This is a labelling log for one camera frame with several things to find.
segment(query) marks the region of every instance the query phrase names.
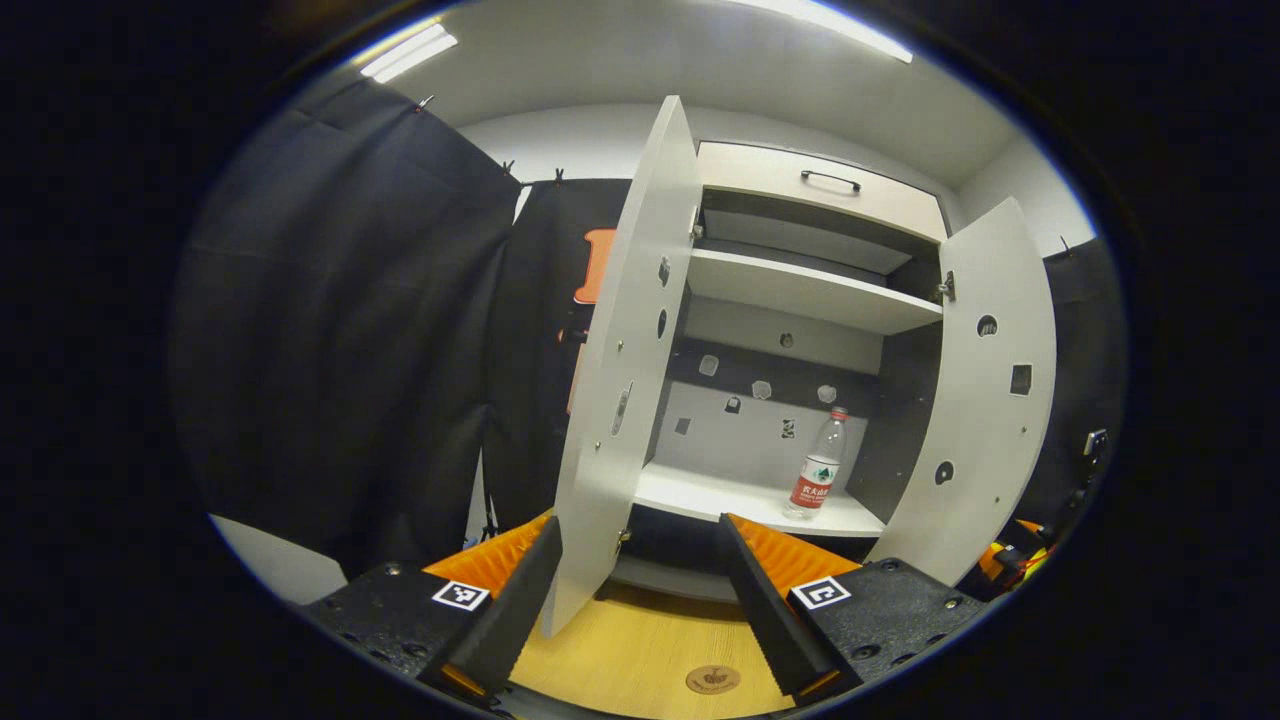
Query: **door hinge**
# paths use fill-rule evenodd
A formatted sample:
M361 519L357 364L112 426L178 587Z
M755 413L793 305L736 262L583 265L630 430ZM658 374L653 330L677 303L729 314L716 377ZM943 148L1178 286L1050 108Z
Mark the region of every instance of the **door hinge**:
M947 270L947 279L938 284L938 295L945 295L951 302L956 301L956 275L954 272Z
M701 205L694 205L694 217L689 219L689 242L694 243L703 238L703 225L698 224L698 213Z
M631 539L631 528L622 528L618 530L618 543L613 546L613 555L622 552L622 543Z

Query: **sticker on wall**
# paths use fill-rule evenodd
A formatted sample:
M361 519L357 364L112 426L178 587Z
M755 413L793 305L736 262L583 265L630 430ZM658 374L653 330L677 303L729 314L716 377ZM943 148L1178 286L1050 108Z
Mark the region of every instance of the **sticker on wall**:
M699 694L719 694L742 684L742 674L723 665L704 665L691 670L685 684Z

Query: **cabinet shelf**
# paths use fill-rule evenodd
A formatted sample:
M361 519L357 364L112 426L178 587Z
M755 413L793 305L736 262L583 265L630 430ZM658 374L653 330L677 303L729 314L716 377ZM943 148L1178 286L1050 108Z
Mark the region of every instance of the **cabinet shelf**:
M695 296L768 307L878 334L897 334L942 319L942 307L897 291L799 265L714 250L694 250Z
M876 538L884 524L842 489L832 489L818 515L797 520L782 514L787 488L691 473L649 462L640 471L635 502L698 520L719 520L721 512L741 515L773 529L805 536Z

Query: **ceiling light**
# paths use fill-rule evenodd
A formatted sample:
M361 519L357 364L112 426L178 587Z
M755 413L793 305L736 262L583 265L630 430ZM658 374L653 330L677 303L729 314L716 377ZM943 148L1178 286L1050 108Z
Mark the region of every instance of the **ceiling light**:
M453 47L458 40L436 23L401 42L360 70L365 77L387 82L413 65Z
M388 35L387 37L384 37L384 38L379 40L378 42L370 45L369 47L365 47L360 53L360 55L356 55L355 58L351 59L351 64L356 65L357 68L365 67L374 58L378 58L383 53L387 53L392 47L396 47L401 42L404 42L406 40L413 37L415 35L422 32L424 29L426 29L426 28L436 24L438 22L440 22L439 17L431 17L431 18L426 18L422 22L413 23L413 24L411 24L411 26L408 26L408 27L406 27L406 28L403 28L403 29L401 29L398 32L393 32L392 35Z
M728 3L737 3L739 5L750 5L753 8L759 8L762 10L771 10L773 13L782 13L783 15L790 15L797 20L804 20L806 23L813 23L822 26L827 29L833 29L840 35L851 37L859 42L869 45L881 53L892 55L904 63L911 61L911 53L902 47L897 42L884 37L883 35L876 32L874 29L864 26L863 23L850 18L849 15L833 10L819 3L813 3L810 0L726 0Z

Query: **open cabinet door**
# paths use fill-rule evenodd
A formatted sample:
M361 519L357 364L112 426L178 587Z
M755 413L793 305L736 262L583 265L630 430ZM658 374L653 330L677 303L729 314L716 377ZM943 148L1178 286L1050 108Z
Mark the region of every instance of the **open cabinet door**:
M954 585L1005 527L1053 401L1048 278L1007 199L942 243L942 360L915 470L869 560L900 557Z
M613 570L658 411L701 192L694 138L672 95L631 181L582 347L556 491L564 551L543 607L547 635Z

